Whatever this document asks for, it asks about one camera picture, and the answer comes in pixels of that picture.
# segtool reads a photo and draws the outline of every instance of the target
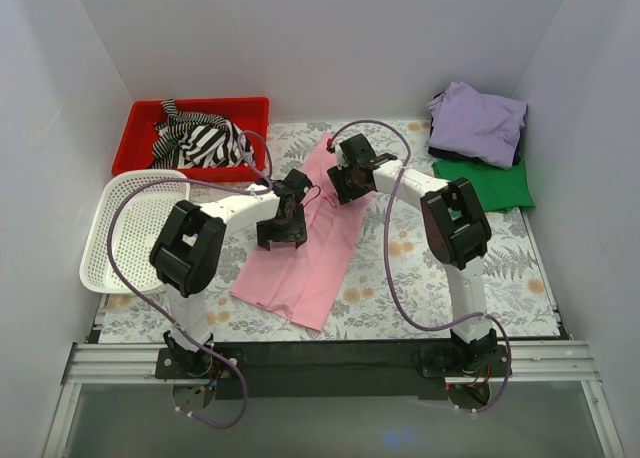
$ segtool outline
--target white wall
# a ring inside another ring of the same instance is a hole
[[[510,94],[562,0],[82,0],[134,99],[266,95],[273,120]]]
[[[78,267],[131,105],[79,0],[0,0],[0,455],[42,453],[98,295]]]
[[[640,456],[640,0],[565,0],[514,96],[531,222],[562,317],[591,344]]]

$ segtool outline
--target black and white striped cloth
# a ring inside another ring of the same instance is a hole
[[[178,111],[173,100],[162,102],[167,121],[157,123],[151,168],[215,168],[242,162],[238,145],[255,163],[251,142],[221,115]]]

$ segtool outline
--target floral tablecloth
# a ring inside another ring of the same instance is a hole
[[[429,123],[390,122],[409,140],[412,168],[432,174],[434,159],[427,154]],[[275,178],[299,168],[324,132],[340,123],[274,124],[268,142],[274,158]],[[359,125],[378,153],[402,157],[403,146],[387,130]],[[223,192],[194,187],[191,199],[210,201]],[[382,261],[382,220],[388,197],[371,200],[356,252],[344,277],[331,316],[322,332],[294,325],[273,313],[230,296],[240,268],[255,247],[255,227],[225,239],[216,277],[207,289],[207,319],[216,341],[301,341],[346,339],[398,339],[449,336],[448,332],[424,333],[407,324],[391,300]],[[551,300],[545,290],[539,264],[519,210],[489,213],[493,237],[485,257],[484,280],[488,310],[498,317],[511,336],[559,334]],[[407,312],[425,325],[451,319],[451,300],[444,270],[426,245],[420,214],[403,202],[394,205],[389,253],[396,287]],[[157,296],[163,304],[162,295]],[[103,320],[101,343],[161,342],[167,322],[142,300],[111,296]]]

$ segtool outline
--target green cloth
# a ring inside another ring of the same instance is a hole
[[[433,171],[438,178],[449,181],[467,178],[476,190],[484,211],[506,213],[517,206],[534,206],[527,188],[524,160],[508,170],[486,163],[442,160],[434,163]]]

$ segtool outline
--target white plastic basket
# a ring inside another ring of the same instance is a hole
[[[130,293],[116,276],[107,258],[107,232],[116,209],[135,189],[163,178],[185,178],[174,170],[141,170],[123,173],[102,191],[89,238],[80,263],[82,284],[97,293]],[[113,235],[118,268],[140,291],[161,285],[149,254],[173,205],[189,197],[189,183],[162,183],[134,196],[124,208]]]

